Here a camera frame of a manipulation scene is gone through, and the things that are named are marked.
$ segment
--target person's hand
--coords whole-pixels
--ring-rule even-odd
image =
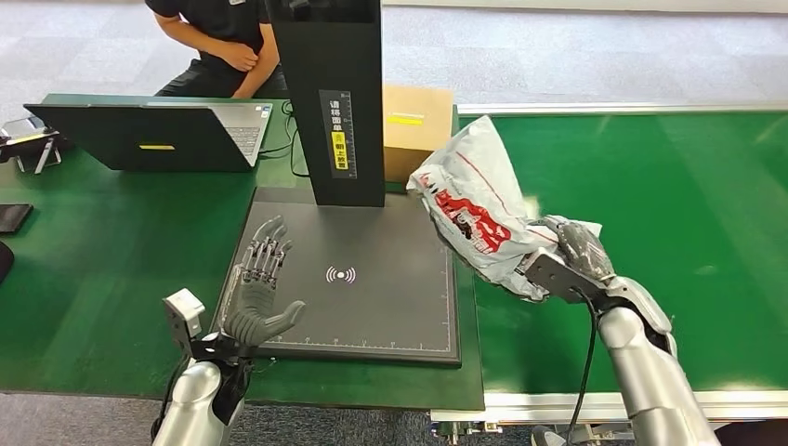
[[[257,54],[244,44],[224,42],[217,53],[217,56],[239,72],[248,72],[257,65]]]

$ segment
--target yellow sticker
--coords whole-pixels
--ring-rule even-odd
[[[140,144],[139,147],[144,151],[173,151],[174,146],[161,145],[161,144]]]
[[[424,120],[418,118],[403,118],[401,116],[389,116],[388,121],[390,123],[395,124],[407,124],[407,125],[422,125]]]
[[[331,132],[334,146],[334,166],[336,170],[348,170],[348,146],[345,145],[345,132]]]
[[[6,143],[6,145],[11,146],[11,145],[14,145],[14,144],[21,144],[23,142],[32,141],[34,139],[39,139],[39,138],[43,138],[43,137],[44,137],[44,135],[30,135],[28,137],[21,137],[21,138],[17,138],[17,139],[13,139],[12,138],[9,142]]]

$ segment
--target plastic bag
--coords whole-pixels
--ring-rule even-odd
[[[411,174],[438,232],[488,282],[531,301],[546,291],[517,271],[539,247],[555,251],[558,236],[539,224],[523,200],[503,141],[488,116],[461,130]]]

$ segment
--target silver robotic forearm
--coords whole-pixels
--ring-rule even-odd
[[[220,384],[221,372],[216,364],[192,361],[175,384],[170,408],[153,446],[227,445],[243,400],[225,425],[211,407]]]
[[[616,281],[625,284],[619,291],[642,290],[631,279],[618,277]],[[641,307],[650,305],[645,302],[653,303],[651,314],[667,321],[650,295],[639,297],[638,302]],[[611,355],[638,446],[719,445],[676,360],[669,322],[660,326],[671,350],[665,351],[648,339],[643,321],[637,311],[626,306],[611,308],[599,318],[599,336]]]

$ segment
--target wireless charging symbol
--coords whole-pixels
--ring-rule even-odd
[[[356,281],[356,269],[351,267],[351,268],[349,268],[349,269],[347,269],[345,271],[340,271],[340,270],[337,270],[334,267],[328,267],[328,269],[325,271],[325,281],[329,282],[329,283],[332,283],[333,281],[335,281],[337,279],[339,279],[341,281],[345,281],[347,283],[355,282]]]

